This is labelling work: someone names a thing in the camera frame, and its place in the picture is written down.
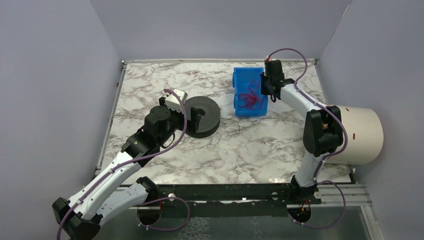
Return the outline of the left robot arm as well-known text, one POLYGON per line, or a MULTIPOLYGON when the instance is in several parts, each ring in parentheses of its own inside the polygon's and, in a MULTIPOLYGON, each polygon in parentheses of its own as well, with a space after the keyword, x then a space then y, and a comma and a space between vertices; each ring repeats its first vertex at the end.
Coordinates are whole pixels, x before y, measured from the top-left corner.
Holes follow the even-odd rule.
POLYGON ((59 224, 56 239, 66 232, 72 240, 91 240, 105 223, 129 207, 160 202, 158 186, 146 176, 123 193, 116 190, 150 160, 176 147, 185 134, 196 133, 201 118, 201 110, 188 101, 175 95, 161 97, 106 169, 74 195, 54 201, 52 209, 59 224), (181 131, 179 138, 175 138, 176 131, 181 131))

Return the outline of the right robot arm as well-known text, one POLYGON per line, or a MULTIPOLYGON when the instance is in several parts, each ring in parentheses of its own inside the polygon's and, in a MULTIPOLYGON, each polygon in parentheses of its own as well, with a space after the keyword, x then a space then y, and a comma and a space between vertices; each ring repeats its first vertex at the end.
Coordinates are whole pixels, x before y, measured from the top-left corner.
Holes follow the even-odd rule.
POLYGON ((300 168, 292 177, 289 195, 305 198, 314 193, 318 175, 326 159, 344 142, 341 111, 337 106, 324 106, 285 78, 280 60, 265 60, 261 73, 261 93, 272 102, 282 100, 304 118, 302 142, 305 154, 300 168))

